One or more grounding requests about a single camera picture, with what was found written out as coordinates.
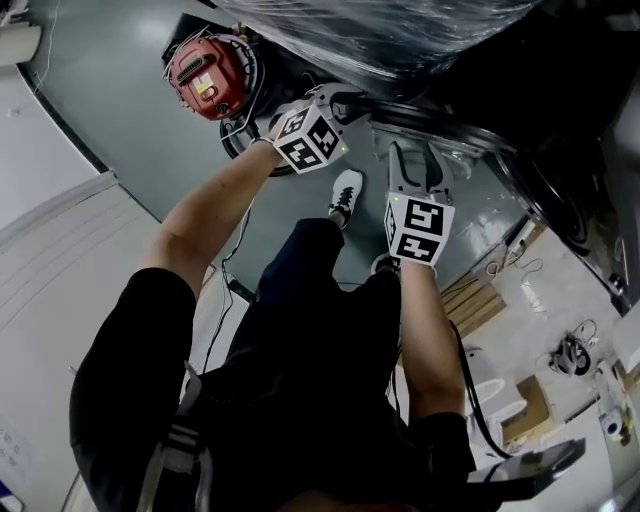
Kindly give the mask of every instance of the plastic wrap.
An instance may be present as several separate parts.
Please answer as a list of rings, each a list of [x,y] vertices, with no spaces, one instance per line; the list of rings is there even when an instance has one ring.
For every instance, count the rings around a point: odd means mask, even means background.
[[[424,90],[467,48],[522,18],[531,0],[218,0],[240,21],[382,96]]]

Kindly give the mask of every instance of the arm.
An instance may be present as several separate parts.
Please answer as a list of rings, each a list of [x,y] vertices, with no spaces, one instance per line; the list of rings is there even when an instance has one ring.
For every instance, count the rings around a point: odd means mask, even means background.
[[[441,412],[464,413],[458,342],[433,270],[402,261],[402,361],[411,421]]]
[[[258,141],[171,210],[143,268],[170,270],[196,297],[207,266],[227,242],[281,157]]]

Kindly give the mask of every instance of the person's right arm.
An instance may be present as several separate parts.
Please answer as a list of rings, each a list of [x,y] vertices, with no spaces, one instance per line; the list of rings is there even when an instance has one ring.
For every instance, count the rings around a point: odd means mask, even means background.
[[[437,413],[464,414],[464,376],[435,272],[402,261],[402,362],[413,422]]]

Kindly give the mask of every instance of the dark pants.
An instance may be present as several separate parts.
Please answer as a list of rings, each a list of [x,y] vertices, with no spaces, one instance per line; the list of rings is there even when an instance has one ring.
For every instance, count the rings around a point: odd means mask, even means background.
[[[265,269],[226,365],[253,360],[325,396],[384,393],[397,361],[400,282],[381,272],[342,291],[332,273],[343,245],[328,219],[297,223]]]

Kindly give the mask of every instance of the black hose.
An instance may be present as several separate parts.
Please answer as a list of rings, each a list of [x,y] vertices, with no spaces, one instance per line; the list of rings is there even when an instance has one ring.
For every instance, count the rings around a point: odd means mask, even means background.
[[[458,352],[460,355],[460,362],[462,364],[462,373],[464,374],[464,381],[467,387],[467,392],[469,393],[469,401],[471,402],[471,408],[473,409],[473,415],[476,418],[476,423],[480,428],[480,432],[482,432],[482,437],[484,437],[487,444],[491,447],[491,449],[496,452],[497,455],[502,457],[503,459],[510,459],[511,455],[507,452],[503,451],[493,440],[489,429],[487,428],[487,422],[484,419],[484,414],[482,414],[482,408],[480,407],[480,401],[478,400],[478,395],[476,394],[476,388],[473,385],[473,377],[471,376],[471,370],[469,369],[469,363],[467,362],[467,356],[464,353],[464,347],[462,346],[462,338],[460,338],[460,333],[458,332],[458,328],[451,321],[451,328],[456,335],[456,339],[458,340]]]

